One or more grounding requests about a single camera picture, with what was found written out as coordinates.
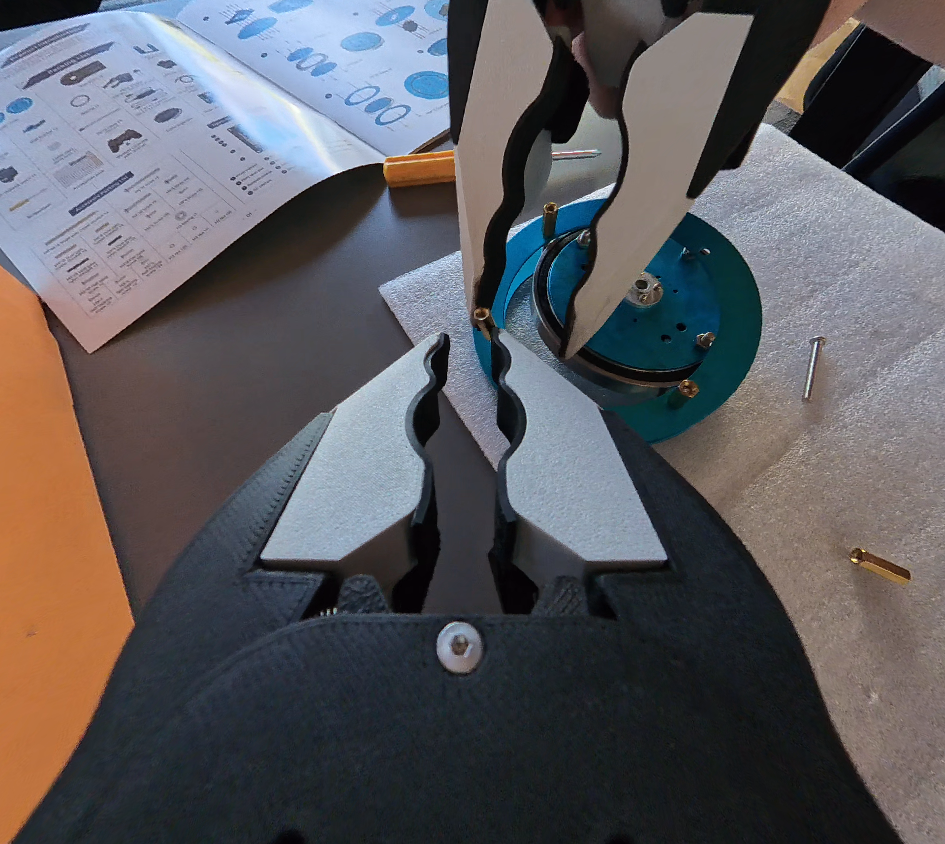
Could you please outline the printed instruction booklet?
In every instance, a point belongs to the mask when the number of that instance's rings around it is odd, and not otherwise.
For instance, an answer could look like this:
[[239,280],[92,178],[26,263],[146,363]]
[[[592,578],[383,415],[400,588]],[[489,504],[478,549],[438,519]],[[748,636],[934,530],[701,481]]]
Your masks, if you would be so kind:
[[93,352],[282,204],[441,141],[449,0],[193,0],[2,51],[2,250]]

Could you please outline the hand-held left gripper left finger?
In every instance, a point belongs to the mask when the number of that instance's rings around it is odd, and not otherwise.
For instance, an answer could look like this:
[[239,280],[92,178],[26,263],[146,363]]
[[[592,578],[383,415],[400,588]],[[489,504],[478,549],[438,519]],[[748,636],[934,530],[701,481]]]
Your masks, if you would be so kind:
[[264,566],[400,579],[431,504],[423,445],[439,425],[449,338],[419,342],[337,405],[261,552]]

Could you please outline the blue disc with bearing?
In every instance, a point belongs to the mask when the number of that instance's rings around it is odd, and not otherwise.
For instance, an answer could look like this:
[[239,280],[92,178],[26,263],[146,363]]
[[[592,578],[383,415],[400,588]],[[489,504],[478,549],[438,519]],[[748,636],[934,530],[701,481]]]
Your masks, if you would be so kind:
[[[590,232],[574,229],[537,260],[532,303],[537,330],[559,353],[565,314],[589,267]],[[605,323],[574,357],[560,362],[575,379],[643,401],[691,376],[707,348],[701,334],[719,326],[715,287],[703,259],[669,239]]]

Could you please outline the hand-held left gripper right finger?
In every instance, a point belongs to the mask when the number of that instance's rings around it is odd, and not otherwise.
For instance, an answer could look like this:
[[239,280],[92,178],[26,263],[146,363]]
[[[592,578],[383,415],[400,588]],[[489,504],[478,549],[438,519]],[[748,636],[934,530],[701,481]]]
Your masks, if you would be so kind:
[[601,409],[506,330],[492,335],[511,559],[534,583],[662,566],[666,552]]

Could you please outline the blue round metal base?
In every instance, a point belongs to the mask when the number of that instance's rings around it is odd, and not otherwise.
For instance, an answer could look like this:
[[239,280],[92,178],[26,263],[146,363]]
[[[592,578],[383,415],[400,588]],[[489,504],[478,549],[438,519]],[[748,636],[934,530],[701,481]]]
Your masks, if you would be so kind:
[[[561,207],[555,240],[574,229],[589,231],[602,203],[601,199],[580,200]],[[632,394],[600,388],[575,379],[568,369],[561,369],[559,355],[552,354],[537,330],[533,311],[533,275],[537,260],[550,246],[542,245],[541,219],[524,226],[508,240],[504,274],[491,307],[496,326],[508,330],[554,371],[600,407],[616,413],[651,443],[679,435],[729,399],[750,369],[762,327],[759,292],[750,268],[722,234],[702,219],[687,214],[669,239],[703,259],[715,287],[720,312],[718,331],[701,334],[696,339],[707,352],[689,377],[699,384],[699,395],[685,404],[675,397],[678,385],[631,403]],[[478,357],[487,378],[492,378],[490,345],[484,354],[478,353]]]

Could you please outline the dark grey desk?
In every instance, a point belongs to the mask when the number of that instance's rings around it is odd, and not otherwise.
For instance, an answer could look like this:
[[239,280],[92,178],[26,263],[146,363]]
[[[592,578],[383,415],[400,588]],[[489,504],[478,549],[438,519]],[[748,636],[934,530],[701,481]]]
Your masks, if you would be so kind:
[[116,340],[58,340],[133,611],[205,521],[314,415],[410,346],[380,293],[459,245],[452,186],[378,166],[291,200]]

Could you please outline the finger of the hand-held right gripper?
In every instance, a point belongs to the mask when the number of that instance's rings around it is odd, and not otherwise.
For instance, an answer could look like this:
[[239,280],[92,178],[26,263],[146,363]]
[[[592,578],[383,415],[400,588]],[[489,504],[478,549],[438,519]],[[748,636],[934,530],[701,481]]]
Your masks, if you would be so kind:
[[628,294],[690,207],[687,196],[750,14],[696,14],[636,59],[619,121],[626,157],[593,223],[593,264],[573,293],[561,357],[573,357]]
[[588,96],[566,37],[532,0],[489,0],[455,137],[467,308],[491,308],[509,229],[547,181],[553,142],[570,139]]

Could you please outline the orange handled screwdriver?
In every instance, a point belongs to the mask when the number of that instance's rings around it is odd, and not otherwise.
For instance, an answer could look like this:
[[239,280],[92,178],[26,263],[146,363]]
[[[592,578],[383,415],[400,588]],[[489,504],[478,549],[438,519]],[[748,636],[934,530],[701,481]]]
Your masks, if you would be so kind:
[[[601,150],[572,149],[548,150],[549,162],[588,160],[601,156]],[[383,173],[391,188],[411,188],[453,182],[456,178],[456,152],[454,150],[418,153],[388,157],[384,161]]]

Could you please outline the white foam sheet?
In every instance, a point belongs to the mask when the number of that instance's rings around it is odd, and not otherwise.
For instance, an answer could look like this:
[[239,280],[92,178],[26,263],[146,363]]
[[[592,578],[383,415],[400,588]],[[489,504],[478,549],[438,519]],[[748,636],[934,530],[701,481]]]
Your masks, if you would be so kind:
[[903,840],[943,842],[943,233],[766,125],[693,212],[748,262],[762,337],[726,404],[658,450],[772,583]]

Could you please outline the orange cardboard box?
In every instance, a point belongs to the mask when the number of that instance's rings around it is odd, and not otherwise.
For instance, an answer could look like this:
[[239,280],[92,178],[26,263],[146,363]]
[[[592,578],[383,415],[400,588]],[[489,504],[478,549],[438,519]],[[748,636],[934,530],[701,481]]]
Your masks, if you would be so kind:
[[132,625],[60,350],[2,270],[2,842],[73,753]]

